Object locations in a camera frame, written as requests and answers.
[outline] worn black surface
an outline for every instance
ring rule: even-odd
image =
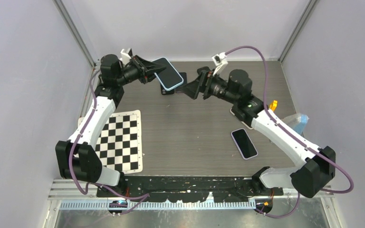
[[[128,193],[130,197],[137,197],[150,193],[146,201],[149,202],[203,202],[212,192],[214,202],[245,202],[252,196],[269,196],[267,189],[255,194],[252,180],[244,177],[184,177],[184,176],[127,176]],[[283,195],[283,190],[275,188],[274,195]],[[114,197],[107,190],[101,188],[97,197]]]

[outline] yellow object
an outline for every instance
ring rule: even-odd
[[[278,106],[278,101],[273,100],[273,102],[269,105],[269,108],[270,108],[272,111],[275,111],[276,106]]]

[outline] ruler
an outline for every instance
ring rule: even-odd
[[[127,210],[138,204],[130,202],[126,208],[110,208],[111,199],[95,200],[63,200],[60,210]],[[212,210],[212,209],[255,209],[255,199],[248,199],[247,202],[223,202],[215,203],[213,199],[195,203],[171,203],[168,200],[162,203],[142,202],[134,210]]]

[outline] checkerboard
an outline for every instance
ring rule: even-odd
[[[103,166],[125,174],[141,172],[141,112],[114,113],[97,140],[96,154]]]

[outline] phone screen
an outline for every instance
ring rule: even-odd
[[[166,58],[163,57],[153,62],[166,66],[165,70],[156,75],[165,90],[170,91],[184,82],[181,75]]]
[[[244,129],[233,131],[231,136],[244,159],[257,156],[258,152]]]

